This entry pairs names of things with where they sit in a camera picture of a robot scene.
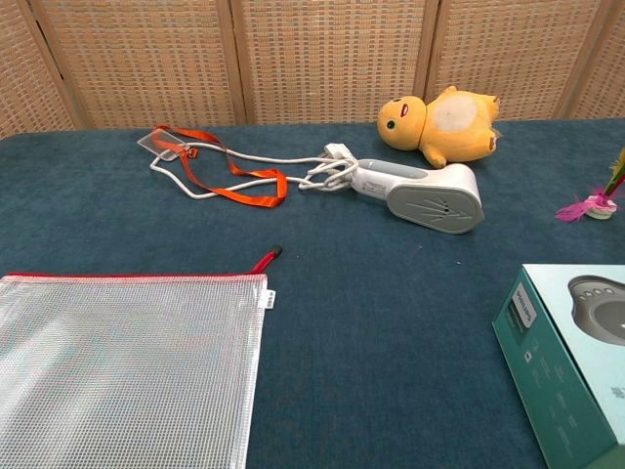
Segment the teal Philips product box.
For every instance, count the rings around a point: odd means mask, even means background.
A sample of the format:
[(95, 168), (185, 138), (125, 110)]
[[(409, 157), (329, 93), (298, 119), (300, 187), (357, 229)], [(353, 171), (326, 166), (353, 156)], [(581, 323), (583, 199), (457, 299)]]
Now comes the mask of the teal Philips product box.
[(549, 469), (625, 469), (625, 265), (524, 264), (492, 327)]

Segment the white mesh zipper pouch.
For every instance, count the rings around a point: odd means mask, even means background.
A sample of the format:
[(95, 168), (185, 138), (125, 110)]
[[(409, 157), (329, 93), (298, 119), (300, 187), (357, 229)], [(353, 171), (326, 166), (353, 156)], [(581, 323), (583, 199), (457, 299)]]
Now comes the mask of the white mesh zipper pouch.
[(0, 469), (245, 469), (280, 252), (237, 274), (0, 277)]

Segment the yellow plush toy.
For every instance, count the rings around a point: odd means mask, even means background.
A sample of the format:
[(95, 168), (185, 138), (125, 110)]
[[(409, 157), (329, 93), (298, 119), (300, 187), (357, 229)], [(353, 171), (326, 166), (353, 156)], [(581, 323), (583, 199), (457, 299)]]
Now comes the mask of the yellow plush toy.
[(419, 150), (436, 169), (449, 163), (485, 158), (496, 151), (500, 99), (444, 89), (425, 103), (416, 96), (388, 101), (379, 110), (377, 130), (381, 139), (399, 150)]

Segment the colourful feather shuttlecock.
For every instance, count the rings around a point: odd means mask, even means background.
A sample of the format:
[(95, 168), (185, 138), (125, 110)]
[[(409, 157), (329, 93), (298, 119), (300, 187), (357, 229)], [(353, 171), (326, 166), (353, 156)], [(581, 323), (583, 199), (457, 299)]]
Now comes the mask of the colourful feather shuttlecock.
[(556, 212), (555, 218), (572, 223), (583, 216), (596, 220), (608, 220), (617, 210), (614, 201), (617, 190), (625, 183), (625, 147), (611, 166), (611, 175), (606, 185), (588, 195), (584, 200), (576, 201)]

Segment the woven wicker folding screen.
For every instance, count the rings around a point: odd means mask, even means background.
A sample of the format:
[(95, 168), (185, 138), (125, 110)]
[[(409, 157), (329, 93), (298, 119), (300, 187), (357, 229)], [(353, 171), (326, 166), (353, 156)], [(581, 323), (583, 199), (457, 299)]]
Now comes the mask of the woven wicker folding screen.
[(371, 122), (450, 85), (503, 120), (625, 117), (625, 0), (0, 0), (0, 140)]

